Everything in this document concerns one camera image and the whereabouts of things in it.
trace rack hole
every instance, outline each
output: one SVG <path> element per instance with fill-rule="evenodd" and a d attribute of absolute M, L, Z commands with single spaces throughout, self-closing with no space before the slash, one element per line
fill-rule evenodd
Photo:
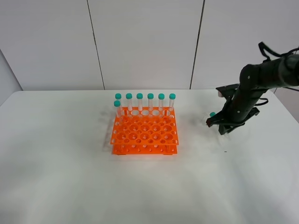
<path fill-rule="evenodd" d="M 137 125 L 131 125 L 130 126 L 130 130 L 133 131 L 133 132 L 135 132 L 135 131 L 138 130 L 138 126 Z"/>
<path fill-rule="evenodd" d="M 150 113 L 150 112 L 149 112 L 148 110 L 144 110 L 144 111 L 142 111 L 141 114 L 142 114 L 143 116 L 147 116 L 149 113 Z"/>
<path fill-rule="evenodd" d="M 163 123 L 170 123 L 171 122 L 171 119 L 170 118 L 163 118 Z"/>
<path fill-rule="evenodd" d="M 163 115 L 164 116 L 169 116 L 170 115 L 170 111 L 168 111 L 168 110 L 167 111 L 163 111 Z"/>
<path fill-rule="evenodd" d="M 153 110 L 151 114 L 154 115 L 154 116 L 158 116 L 160 114 L 160 111 Z"/>
<path fill-rule="evenodd" d="M 137 139 L 137 134 L 136 134 L 136 133 L 131 133 L 131 134 L 129 134 L 129 139 L 130 139 L 130 140 L 135 140 L 135 139 Z"/>
<path fill-rule="evenodd" d="M 172 127 L 169 126 L 169 125 L 165 125 L 165 126 L 163 127 L 163 129 L 164 129 L 165 132 L 170 132 L 170 131 L 172 130 Z"/>
<path fill-rule="evenodd" d="M 173 139 L 173 136 L 171 134 L 165 134 L 164 135 L 164 138 L 168 141 L 172 140 Z"/>
<path fill-rule="evenodd" d="M 132 122 L 133 122 L 133 123 L 137 123 L 138 121 L 139 121 L 139 118 L 138 118 L 138 117 L 133 117 L 133 118 L 132 118 Z"/>
<path fill-rule="evenodd" d="M 144 132 L 148 131 L 149 129 L 150 129 L 150 127 L 148 125 L 142 125 L 141 126 L 141 130 L 144 131 Z"/>
<path fill-rule="evenodd" d="M 152 127 L 151 127 L 151 129 L 153 130 L 153 131 L 155 131 L 155 132 L 157 132 L 157 131 L 160 131 L 160 126 L 159 125 L 153 125 Z"/>
<path fill-rule="evenodd" d="M 150 119 L 148 118 L 142 118 L 141 122 L 147 124 L 150 121 Z"/>
<path fill-rule="evenodd" d="M 152 135 L 152 138 L 153 138 L 154 140 L 159 140 L 159 139 L 161 138 L 161 135 L 155 133 L 155 134 Z"/>
<path fill-rule="evenodd" d="M 117 137 L 117 139 L 122 140 L 122 139 L 126 138 L 126 135 L 124 133 L 119 133 L 119 134 L 117 134 L 116 137 Z"/>
<path fill-rule="evenodd" d="M 143 140 L 146 140 L 146 139 L 148 139 L 150 136 L 148 135 L 148 134 L 146 134 L 146 133 L 142 133 L 141 135 L 140 135 L 140 138 L 141 139 L 143 139 Z"/>
<path fill-rule="evenodd" d="M 139 111 L 138 111 L 138 110 L 133 110 L 133 111 L 131 112 L 131 114 L 134 115 L 134 116 L 139 115 Z"/>

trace teal object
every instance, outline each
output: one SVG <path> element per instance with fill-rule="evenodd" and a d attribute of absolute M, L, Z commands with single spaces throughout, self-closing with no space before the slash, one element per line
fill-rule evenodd
<path fill-rule="evenodd" d="M 126 94 L 126 98 L 127 98 L 127 99 L 131 99 L 131 98 L 132 98 L 132 94 L 131 94 L 131 93 L 127 93 L 127 94 Z"/>
<path fill-rule="evenodd" d="M 154 98 L 154 94 L 149 93 L 149 94 L 148 94 L 148 99 L 153 99 L 153 98 Z"/>
<path fill-rule="evenodd" d="M 164 99 L 164 98 L 165 98 L 165 96 L 164 96 L 164 94 L 163 94 L 163 93 L 160 93 L 160 94 L 159 94 L 159 96 L 158 96 L 158 98 L 159 98 L 159 99 Z"/>
<path fill-rule="evenodd" d="M 119 100 L 114 101 L 114 106 L 115 106 L 115 107 L 119 107 L 119 106 L 121 106 L 120 101 L 119 101 Z"/>
<path fill-rule="evenodd" d="M 170 95 L 169 95 L 169 99 L 175 99 L 176 98 L 176 95 L 174 94 L 174 93 L 171 93 Z"/>
<path fill-rule="evenodd" d="M 137 94 L 137 99 L 142 99 L 142 98 L 143 98 L 142 93 L 138 93 L 138 94 Z"/>
<path fill-rule="evenodd" d="M 121 94 L 120 93 L 116 93 L 115 99 L 121 99 Z"/>

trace black cable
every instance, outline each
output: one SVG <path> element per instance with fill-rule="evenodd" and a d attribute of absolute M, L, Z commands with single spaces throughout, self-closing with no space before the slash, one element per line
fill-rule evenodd
<path fill-rule="evenodd" d="M 265 102 L 259 103 L 259 104 L 255 104 L 255 106 L 262 106 L 265 105 L 267 103 L 269 103 L 269 100 L 267 98 L 260 98 L 261 100 L 265 100 Z"/>
<path fill-rule="evenodd" d="M 290 87 L 284 87 L 285 89 L 289 89 L 289 90 L 293 90 L 293 91 L 297 91 L 299 92 L 299 90 L 296 90 L 296 89 L 293 89 L 293 88 L 290 88 Z"/>

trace robotic arm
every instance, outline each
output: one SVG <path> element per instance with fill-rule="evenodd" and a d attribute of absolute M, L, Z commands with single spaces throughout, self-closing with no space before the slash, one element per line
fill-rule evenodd
<path fill-rule="evenodd" d="M 240 74 L 240 84 L 216 88 L 225 97 L 226 103 L 219 113 L 206 120 L 206 124 L 208 127 L 219 125 L 221 135 L 243 126 L 253 115 L 258 115 L 259 110 L 255 106 L 267 102 L 256 103 L 259 99 L 267 100 L 261 96 L 268 89 L 299 85 L 299 55 L 292 54 L 299 48 L 284 54 L 272 51 L 263 42 L 259 43 L 259 48 L 267 58 L 263 63 L 246 65 Z M 279 59 L 271 61 L 265 50 Z"/>

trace clear plastic tube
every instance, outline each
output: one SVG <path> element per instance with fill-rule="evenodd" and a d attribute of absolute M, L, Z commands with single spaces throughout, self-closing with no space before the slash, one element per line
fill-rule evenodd
<path fill-rule="evenodd" d="M 169 111 L 173 110 L 173 104 L 174 104 L 174 99 L 176 98 L 176 95 L 174 93 L 171 93 L 169 95 Z"/>
<path fill-rule="evenodd" d="M 137 100 L 138 100 L 138 110 L 139 111 L 142 111 L 142 98 L 143 98 L 142 93 L 138 93 Z"/>
<path fill-rule="evenodd" d="M 138 99 L 138 110 L 142 111 L 142 99 Z"/>
<path fill-rule="evenodd" d="M 132 107 L 132 99 L 128 99 L 128 111 L 132 111 L 133 107 Z"/>
<path fill-rule="evenodd" d="M 120 94 L 120 93 L 116 93 L 116 95 L 115 95 L 115 99 L 120 101 L 120 103 L 121 103 L 121 106 L 120 106 L 120 107 L 121 107 L 121 111 L 122 111 L 121 94 Z"/>
<path fill-rule="evenodd" d="M 121 117 L 121 107 L 120 107 L 120 106 L 119 106 L 119 107 L 117 108 L 117 110 L 116 110 L 116 116 L 117 116 L 118 118 Z"/>
<path fill-rule="evenodd" d="M 159 100 L 159 111 L 162 111 L 163 110 L 163 100 L 160 99 Z"/>
<path fill-rule="evenodd" d="M 170 111 L 173 110 L 173 104 L 174 104 L 174 99 L 170 99 L 170 100 L 169 100 L 169 110 L 170 110 Z"/>
<path fill-rule="evenodd" d="M 164 94 L 160 93 L 158 98 L 159 98 L 159 111 L 163 110 L 163 101 L 164 101 Z"/>
<path fill-rule="evenodd" d="M 153 99 L 149 99 L 149 111 L 153 110 Z"/>
<path fill-rule="evenodd" d="M 133 110 L 133 107 L 132 107 L 132 94 L 127 93 L 126 98 L 128 100 L 128 111 L 132 111 Z"/>
<path fill-rule="evenodd" d="M 149 111 L 152 111 L 153 110 L 153 98 L 154 98 L 154 94 L 152 93 L 149 93 L 148 94 L 148 99 L 149 99 L 149 103 L 148 103 L 148 106 L 149 106 Z"/>
<path fill-rule="evenodd" d="M 116 107 L 116 117 L 121 117 L 121 103 L 119 100 L 114 101 L 114 106 Z"/>

